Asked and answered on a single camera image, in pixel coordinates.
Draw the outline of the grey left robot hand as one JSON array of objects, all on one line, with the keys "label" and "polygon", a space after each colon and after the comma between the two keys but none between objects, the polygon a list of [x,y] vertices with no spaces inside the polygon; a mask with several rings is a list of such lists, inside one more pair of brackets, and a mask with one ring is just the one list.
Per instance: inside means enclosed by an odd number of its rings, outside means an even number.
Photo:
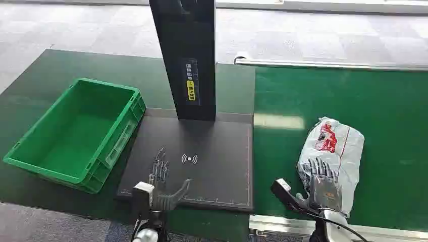
[{"label": "grey left robot hand", "polygon": [[181,200],[186,196],[191,178],[183,181],[181,187],[173,193],[166,192],[166,184],[169,173],[169,162],[166,161],[165,148],[159,149],[154,157],[152,168],[148,176],[148,183],[154,186],[151,203],[152,211],[167,212],[174,210]]}]

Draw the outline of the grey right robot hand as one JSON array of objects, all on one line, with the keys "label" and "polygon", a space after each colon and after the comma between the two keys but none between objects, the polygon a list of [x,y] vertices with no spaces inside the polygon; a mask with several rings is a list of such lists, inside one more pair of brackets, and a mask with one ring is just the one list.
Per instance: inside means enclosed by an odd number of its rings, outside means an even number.
[{"label": "grey right robot hand", "polygon": [[299,165],[307,198],[296,193],[296,198],[312,210],[331,209],[340,212],[342,209],[342,193],[338,184],[338,176],[330,165],[322,159],[309,158]]}]

